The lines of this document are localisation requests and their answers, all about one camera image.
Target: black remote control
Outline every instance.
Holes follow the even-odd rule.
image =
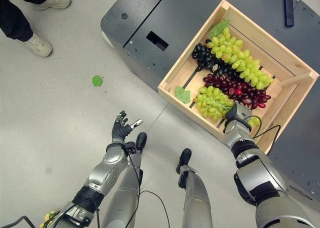
[[[293,27],[295,25],[293,0],[284,0],[284,17],[286,27]]]

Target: red grapes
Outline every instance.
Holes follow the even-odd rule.
[[[242,102],[252,110],[257,107],[265,108],[265,103],[271,99],[271,96],[266,94],[265,89],[256,89],[251,87],[248,82],[237,81],[234,77],[208,74],[203,78],[203,81],[205,87],[219,88],[230,99]]]

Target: black pants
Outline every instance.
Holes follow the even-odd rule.
[[[41,4],[46,0],[24,1]],[[24,14],[9,0],[0,0],[0,27],[7,37],[22,42],[26,42],[34,34]]]

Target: grape bunch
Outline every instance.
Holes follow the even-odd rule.
[[[234,105],[234,102],[229,100],[227,95],[212,85],[208,88],[201,87],[193,102],[195,102],[195,107],[204,118],[210,117],[214,122],[224,117]]]
[[[192,58],[197,59],[197,71],[201,71],[202,69],[209,70],[214,74],[225,74],[229,77],[233,77],[235,79],[239,78],[239,72],[232,69],[230,64],[225,63],[222,59],[216,58],[214,54],[210,53],[211,48],[207,48],[205,45],[197,44],[192,52]]]
[[[240,79],[250,83],[251,87],[262,90],[269,86],[274,79],[259,70],[260,60],[254,60],[248,49],[242,51],[242,45],[243,40],[237,39],[235,36],[231,37],[229,28],[225,27],[222,33],[212,37],[206,47],[211,49],[210,53],[216,58],[231,65],[231,68],[239,73]]]
[[[197,71],[206,69],[213,72],[213,67],[216,64],[216,57],[210,53],[211,49],[208,49],[205,45],[197,44],[192,52],[192,58],[197,59]]]
[[[265,103],[271,99],[271,96],[266,94],[265,89],[259,90],[256,87],[251,87],[248,82],[239,82],[228,76],[208,74],[203,78],[203,81],[205,87],[218,88],[230,99],[244,103],[252,110],[257,107],[265,108]]]
[[[254,116],[254,117],[251,117],[251,119],[247,123],[249,126],[251,126],[251,128],[253,128],[254,126],[260,125],[260,120]]]

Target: screw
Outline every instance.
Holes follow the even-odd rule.
[[[127,19],[128,18],[127,13],[122,13],[121,18],[124,19],[124,20]]]

